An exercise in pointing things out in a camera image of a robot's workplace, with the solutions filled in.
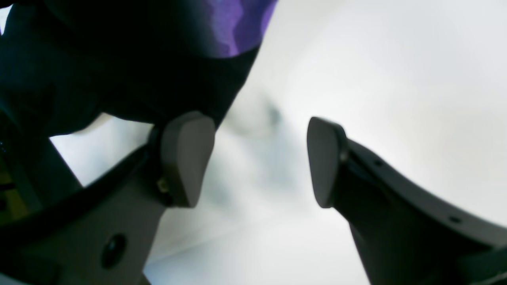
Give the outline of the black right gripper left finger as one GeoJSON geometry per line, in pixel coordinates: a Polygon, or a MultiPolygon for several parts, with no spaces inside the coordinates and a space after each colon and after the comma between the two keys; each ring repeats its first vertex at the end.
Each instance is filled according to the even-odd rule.
{"type": "Polygon", "coordinates": [[[147,285],[160,218],[197,205],[215,132],[188,112],[82,186],[49,138],[1,115],[1,284],[147,285]]]}

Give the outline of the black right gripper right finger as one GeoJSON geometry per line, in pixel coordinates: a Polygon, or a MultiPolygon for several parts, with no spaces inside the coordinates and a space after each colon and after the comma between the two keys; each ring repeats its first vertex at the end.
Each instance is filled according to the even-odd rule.
{"type": "Polygon", "coordinates": [[[371,285],[505,285],[503,226],[436,197],[341,125],[312,117],[307,152],[315,199],[348,222],[371,285]]]}

